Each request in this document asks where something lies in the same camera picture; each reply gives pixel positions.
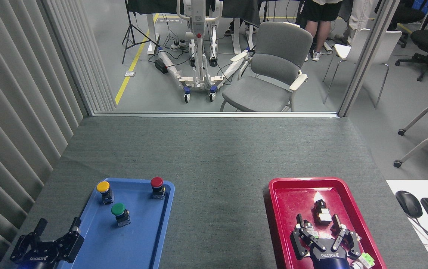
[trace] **computer mouse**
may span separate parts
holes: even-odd
[[[418,201],[418,199],[408,191],[397,191],[395,197],[400,203],[403,211],[407,213],[408,216],[412,218],[419,218],[422,216],[422,205]]]

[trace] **black shorts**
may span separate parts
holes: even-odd
[[[341,6],[341,1],[336,4],[319,5],[313,0],[304,0],[300,15],[311,22],[331,22],[337,19]]]

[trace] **green button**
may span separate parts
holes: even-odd
[[[111,207],[111,213],[113,213],[113,215],[119,216],[122,213],[124,213],[126,207],[124,206],[123,203],[115,203],[112,207]]]

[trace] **curtain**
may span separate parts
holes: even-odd
[[[67,70],[53,33],[40,0],[0,0],[0,260],[86,114],[82,75]],[[100,90],[102,65],[89,61],[85,82]]]
[[[83,5],[79,0],[42,0],[42,3],[89,114],[113,112],[116,102]]]

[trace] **patient lift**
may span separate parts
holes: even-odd
[[[189,32],[186,32],[186,39],[189,41],[190,63],[192,67],[192,77],[182,76],[180,70],[177,70],[168,57],[168,53],[161,53],[158,56],[165,63],[168,72],[175,78],[179,86],[184,90],[184,100],[189,102],[190,91],[209,90],[209,101],[214,101],[215,95],[219,87],[223,85],[240,67],[242,60],[232,63],[223,75],[211,76],[207,72],[208,61],[210,66],[217,66],[217,24],[222,15],[223,0],[213,0],[211,8],[209,8],[209,17],[206,17],[206,1],[205,0],[183,0],[184,15],[180,14],[180,0],[176,2],[177,15],[187,21]],[[203,38],[206,33],[206,24],[211,36],[210,49],[211,56],[209,60],[204,53]]]

